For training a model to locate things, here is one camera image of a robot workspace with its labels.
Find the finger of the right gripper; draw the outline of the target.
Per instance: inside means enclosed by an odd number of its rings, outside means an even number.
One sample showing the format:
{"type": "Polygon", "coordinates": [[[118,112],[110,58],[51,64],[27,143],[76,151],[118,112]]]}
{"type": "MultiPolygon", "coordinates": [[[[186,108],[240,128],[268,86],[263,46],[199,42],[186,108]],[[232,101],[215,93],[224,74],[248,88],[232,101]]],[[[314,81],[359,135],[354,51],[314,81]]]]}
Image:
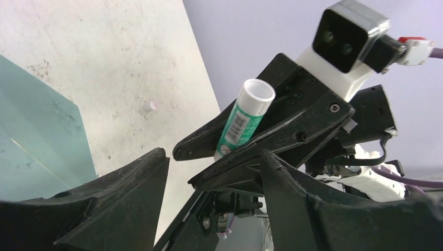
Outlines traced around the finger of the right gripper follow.
{"type": "MultiPolygon", "coordinates": [[[[298,64],[285,54],[279,53],[257,76],[257,79],[269,83],[275,89],[276,98],[254,132],[254,136],[287,118],[279,105],[284,104],[284,96],[291,92],[289,85],[297,77],[298,72],[298,64]]],[[[233,106],[232,102],[217,117],[178,142],[172,151],[173,158],[176,161],[188,161],[212,157],[233,106]]]]}

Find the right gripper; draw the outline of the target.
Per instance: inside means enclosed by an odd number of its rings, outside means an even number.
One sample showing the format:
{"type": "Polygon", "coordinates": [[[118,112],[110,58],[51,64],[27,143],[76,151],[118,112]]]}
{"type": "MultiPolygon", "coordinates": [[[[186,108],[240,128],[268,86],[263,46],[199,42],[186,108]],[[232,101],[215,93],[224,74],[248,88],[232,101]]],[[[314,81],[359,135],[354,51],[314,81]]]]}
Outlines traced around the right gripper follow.
{"type": "Polygon", "coordinates": [[[279,105],[265,129],[248,143],[216,161],[188,183],[195,190],[263,192],[260,172],[264,150],[287,158],[309,174],[361,174],[364,166],[386,159],[357,155],[360,143],[382,148],[396,132],[386,94],[377,85],[357,92],[349,102],[334,94],[300,66],[291,67],[287,94],[298,103],[279,105]]]}

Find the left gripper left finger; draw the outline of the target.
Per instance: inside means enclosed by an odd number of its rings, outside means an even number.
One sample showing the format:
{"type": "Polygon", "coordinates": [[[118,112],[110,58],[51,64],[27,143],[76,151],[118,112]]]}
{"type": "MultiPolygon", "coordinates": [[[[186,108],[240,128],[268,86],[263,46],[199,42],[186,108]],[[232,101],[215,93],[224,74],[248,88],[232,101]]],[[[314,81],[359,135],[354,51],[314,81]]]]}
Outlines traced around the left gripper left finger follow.
{"type": "Polygon", "coordinates": [[[1,250],[152,250],[170,159],[156,148],[51,198],[1,202],[1,250]]]}

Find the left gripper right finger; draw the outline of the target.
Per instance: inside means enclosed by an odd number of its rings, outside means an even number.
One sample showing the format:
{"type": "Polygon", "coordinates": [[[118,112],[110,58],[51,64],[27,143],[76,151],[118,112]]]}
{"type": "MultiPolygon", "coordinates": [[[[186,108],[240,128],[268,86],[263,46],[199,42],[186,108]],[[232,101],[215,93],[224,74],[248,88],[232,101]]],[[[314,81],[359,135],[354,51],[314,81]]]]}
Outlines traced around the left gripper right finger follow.
{"type": "Polygon", "coordinates": [[[268,150],[260,168],[276,250],[442,250],[442,198],[364,199],[268,150]]]}

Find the green white glue stick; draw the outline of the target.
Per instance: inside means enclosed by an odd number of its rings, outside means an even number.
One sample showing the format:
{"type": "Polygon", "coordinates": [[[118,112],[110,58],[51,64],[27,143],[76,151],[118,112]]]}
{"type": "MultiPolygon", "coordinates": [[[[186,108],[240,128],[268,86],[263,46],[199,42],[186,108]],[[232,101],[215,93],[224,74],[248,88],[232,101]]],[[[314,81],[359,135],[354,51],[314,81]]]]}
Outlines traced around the green white glue stick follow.
{"type": "Polygon", "coordinates": [[[252,138],[275,97],[274,88],[263,80],[248,79],[243,83],[217,143],[215,161],[252,138]]]}

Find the teal envelope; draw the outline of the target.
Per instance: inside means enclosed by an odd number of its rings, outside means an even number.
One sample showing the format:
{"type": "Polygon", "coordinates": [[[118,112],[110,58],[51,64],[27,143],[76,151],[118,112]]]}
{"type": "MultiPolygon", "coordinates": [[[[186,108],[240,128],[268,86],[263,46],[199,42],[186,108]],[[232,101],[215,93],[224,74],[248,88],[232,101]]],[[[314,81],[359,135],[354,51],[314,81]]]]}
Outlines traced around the teal envelope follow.
{"type": "Polygon", "coordinates": [[[78,107],[1,57],[1,199],[49,198],[96,177],[78,107]]]}

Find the white glue stick cap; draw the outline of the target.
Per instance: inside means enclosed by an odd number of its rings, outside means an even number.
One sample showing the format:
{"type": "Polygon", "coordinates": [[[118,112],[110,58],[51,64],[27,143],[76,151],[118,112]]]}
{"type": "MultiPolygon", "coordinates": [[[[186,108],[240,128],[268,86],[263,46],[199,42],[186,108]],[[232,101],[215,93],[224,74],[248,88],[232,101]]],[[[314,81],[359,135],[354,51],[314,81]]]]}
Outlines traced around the white glue stick cap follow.
{"type": "Polygon", "coordinates": [[[147,101],[143,104],[143,110],[145,112],[152,112],[157,109],[157,105],[154,101],[147,101]]]}

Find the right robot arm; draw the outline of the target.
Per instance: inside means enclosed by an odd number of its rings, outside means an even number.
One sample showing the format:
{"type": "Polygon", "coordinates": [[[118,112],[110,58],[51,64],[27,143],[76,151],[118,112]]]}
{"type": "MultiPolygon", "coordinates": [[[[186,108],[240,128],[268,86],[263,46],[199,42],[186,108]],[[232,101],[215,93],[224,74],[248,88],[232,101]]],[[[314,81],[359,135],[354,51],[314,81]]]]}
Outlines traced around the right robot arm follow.
{"type": "Polygon", "coordinates": [[[351,194],[380,202],[406,197],[405,184],[384,176],[401,175],[399,165],[361,147],[370,141],[385,145],[397,132],[381,86],[346,102],[282,53],[259,79],[273,86],[276,98],[249,140],[239,136],[246,132],[246,115],[231,115],[229,106],[174,147],[176,161],[227,156],[190,180],[195,189],[264,196],[259,163],[268,150],[294,168],[305,165],[315,180],[348,186],[351,194]]]}

